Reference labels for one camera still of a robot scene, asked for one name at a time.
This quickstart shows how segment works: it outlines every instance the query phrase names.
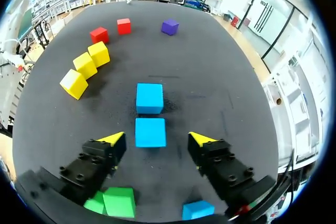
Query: cube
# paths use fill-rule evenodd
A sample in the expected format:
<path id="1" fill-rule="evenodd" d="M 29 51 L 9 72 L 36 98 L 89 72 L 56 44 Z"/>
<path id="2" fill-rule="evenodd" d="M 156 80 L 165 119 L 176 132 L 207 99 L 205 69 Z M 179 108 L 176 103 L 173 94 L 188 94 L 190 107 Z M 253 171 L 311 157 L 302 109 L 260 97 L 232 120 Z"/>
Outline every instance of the cube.
<path id="1" fill-rule="evenodd" d="M 177 29 L 179 28 L 179 23 L 173 19 L 165 20 L 162 23 L 161 31 L 165 34 L 168 34 L 170 36 L 177 33 Z"/>
<path id="2" fill-rule="evenodd" d="M 104 205 L 104 198 L 103 198 L 103 193 L 101 191 L 98 191 L 96 195 L 92 199 L 88 199 L 84 207 L 86 209 L 89 209 L 93 212 L 97 212 L 101 215 L 106 215 L 106 208 Z"/>
<path id="3" fill-rule="evenodd" d="M 166 129 L 163 118 L 135 119 L 135 145 L 140 148 L 166 147 Z"/>
<path id="4" fill-rule="evenodd" d="M 120 35 L 131 33 L 131 21 L 129 18 L 123 18 L 117 20 L 118 33 Z"/>
<path id="5" fill-rule="evenodd" d="M 86 80 L 98 72 L 95 63 L 88 52 L 77 57 L 73 62 L 76 70 L 80 72 Z"/>
<path id="6" fill-rule="evenodd" d="M 107 29 L 103 27 L 99 27 L 92 32 L 90 32 L 92 43 L 98 43 L 100 41 L 103 41 L 104 43 L 108 43 L 110 41 L 109 34 L 107 32 Z"/>
<path id="7" fill-rule="evenodd" d="M 138 83 L 136 107 L 138 114 L 160 114 L 163 109 L 162 84 Z"/>
<path id="8" fill-rule="evenodd" d="M 109 51 L 103 41 L 89 46 L 88 51 L 96 68 L 110 62 Z"/>
<path id="9" fill-rule="evenodd" d="M 215 207 L 210 203 L 201 200 L 183 205 L 182 220 L 193 220 L 215 213 Z"/>
<path id="10" fill-rule="evenodd" d="M 86 82 L 84 76 L 73 69 L 70 69 L 63 77 L 60 85 L 68 92 L 69 95 L 77 100 L 79 100 L 85 89 L 88 87 L 88 83 Z"/>
<path id="11" fill-rule="evenodd" d="M 132 188 L 110 187 L 103 194 L 109 216 L 134 218 L 135 200 Z"/>

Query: box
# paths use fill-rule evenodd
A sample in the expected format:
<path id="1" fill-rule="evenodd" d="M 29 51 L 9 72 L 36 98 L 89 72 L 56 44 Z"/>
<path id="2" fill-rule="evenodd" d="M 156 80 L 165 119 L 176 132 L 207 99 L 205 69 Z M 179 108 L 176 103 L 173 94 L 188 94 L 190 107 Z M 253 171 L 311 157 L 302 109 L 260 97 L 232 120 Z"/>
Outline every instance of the box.
<path id="1" fill-rule="evenodd" d="M 215 207 L 210 203 L 201 200 L 183 205 L 182 220 L 193 220 L 215 213 Z"/>
<path id="2" fill-rule="evenodd" d="M 138 83 L 136 107 L 138 114 L 160 114 L 163 110 L 162 84 Z"/>
<path id="3" fill-rule="evenodd" d="M 110 187 L 103 194 L 109 216 L 134 218 L 135 200 L 132 188 Z"/>
<path id="4" fill-rule="evenodd" d="M 135 119 L 135 146 L 139 148 L 166 147 L 165 119 Z"/>

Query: black mat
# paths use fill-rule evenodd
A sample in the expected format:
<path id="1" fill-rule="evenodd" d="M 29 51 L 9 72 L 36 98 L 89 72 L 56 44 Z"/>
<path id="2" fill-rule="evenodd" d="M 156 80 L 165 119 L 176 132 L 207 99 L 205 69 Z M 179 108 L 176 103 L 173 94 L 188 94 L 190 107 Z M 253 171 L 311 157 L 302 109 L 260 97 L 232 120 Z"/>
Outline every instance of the black mat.
<path id="1" fill-rule="evenodd" d="M 117 19 L 129 17 L 132 34 L 119 36 Z M 165 19 L 180 22 L 175 36 L 160 32 Z M 89 32 L 109 30 L 111 62 L 88 80 L 77 101 L 59 85 L 72 61 L 91 45 Z M 162 83 L 167 147 L 134 146 L 138 82 Z M 14 126 L 17 175 L 71 162 L 81 144 L 125 131 L 128 149 L 104 186 L 133 187 L 136 220 L 180 220 L 182 204 L 203 198 L 226 209 L 187 151 L 195 131 L 224 138 L 257 180 L 277 177 L 278 147 L 265 93 L 243 52 L 209 14 L 190 8 L 132 2 L 91 6 L 76 16 L 36 63 L 20 98 Z"/>

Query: cable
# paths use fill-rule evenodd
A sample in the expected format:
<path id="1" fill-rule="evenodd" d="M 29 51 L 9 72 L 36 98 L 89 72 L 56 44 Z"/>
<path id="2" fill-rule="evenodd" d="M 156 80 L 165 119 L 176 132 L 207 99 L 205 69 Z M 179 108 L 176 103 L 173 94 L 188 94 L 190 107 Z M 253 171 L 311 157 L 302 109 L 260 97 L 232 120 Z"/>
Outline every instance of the cable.
<path id="1" fill-rule="evenodd" d="M 290 196 L 290 204 L 289 206 L 292 205 L 293 203 L 293 198 L 294 198 L 294 158 L 292 159 L 292 178 L 291 178 L 291 184 L 292 184 L 292 194 Z"/>
<path id="2" fill-rule="evenodd" d="M 293 160 L 294 160 L 294 150 L 292 150 L 292 154 L 290 157 L 290 161 L 288 162 L 287 168 L 285 170 L 285 172 L 283 173 L 282 177 L 280 178 L 280 180 L 278 181 L 278 183 L 271 189 L 271 191 L 254 207 L 252 208 L 249 212 L 240 215 L 237 218 L 237 222 L 245 222 L 247 220 L 249 221 L 253 221 L 258 219 L 259 216 L 259 212 L 260 209 L 266 204 L 268 203 L 268 200 L 274 195 L 278 193 L 278 189 L 283 185 L 283 183 L 285 182 L 286 179 L 290 179 L 290 176 L 288 176 L 288 171 L 289 171 L 289 167 L 293 165 Z"/>

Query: floor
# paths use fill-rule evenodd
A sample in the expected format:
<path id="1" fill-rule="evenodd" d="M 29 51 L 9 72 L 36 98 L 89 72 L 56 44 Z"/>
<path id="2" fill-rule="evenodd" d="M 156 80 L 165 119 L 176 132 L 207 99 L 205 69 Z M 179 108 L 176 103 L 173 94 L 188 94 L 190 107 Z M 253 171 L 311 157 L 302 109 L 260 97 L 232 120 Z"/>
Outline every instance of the floor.
<path id="1" fill-rule="evenodd" d="M 250 28 L 244 25 L 241 26 L 240 31 L 243 36 L 251 43 L 253 48 L 258 52 L 259 56 L 262 57 L 270 47 L 270 44 L 260 36 L 256 35 Z M 279 60 L 280 53 L 274 48 L 272 48 L 271 51 L 267 53 L 266 57 L 264 58 L 264 62 L 270 70 L 275 67 Z"/>
<path id="2" fill-rule="evenodd" d="M 238 46 L 244 52 L 245 56 L 254 68 L 259 81 L 263 83 L 269 77 L 270 73 L 256 49 L 249 42 L 249 39 L 245 37 L 245 34 L 242 34 L 237 28 L 233 27 L 230 22 L 223 20 L 223 18 L 219 16 L 214 16 L 214 18 L 237 42 Z"/>
<path id="3" fill-rule="evenodd" d="M 77 16 L 80 12 L 84 10 L 84 8 L 77 8 L 72 11 L 73 17 Z M 59 19 L 64 18 L 67 14 L 59 15 Z M 265 64 L 261 60 L 259 54 L 256 52 L 254 47 L 251 45 L 249 40 L 245 37 L 245 34 L 242 34 L 235 27 L 231 26 L 229 22 L 224 21 L 219 16 L 214 16 L 214 18 L 221 24 L 221 26 L 233 37 L 233 39 L 237 42 L 238 46 L 242 49 L 247 59 L 251 63 L 258 79 L 260 82 L 264 82 L 268 76 L 270 75 Z M 36 61 L 43 53 L 43 49 L 41 45 L 35 44 L 32 46 L 32 50 L 29 52 L 29 56 L 32 60 Z M 0 134 L 0 156 L 3 158 L 4 162 L 7 164 L 9 172 L 11 174 L 12 180 L 15 180 L 15 168 L 12 157 L 12 139 Z"/>

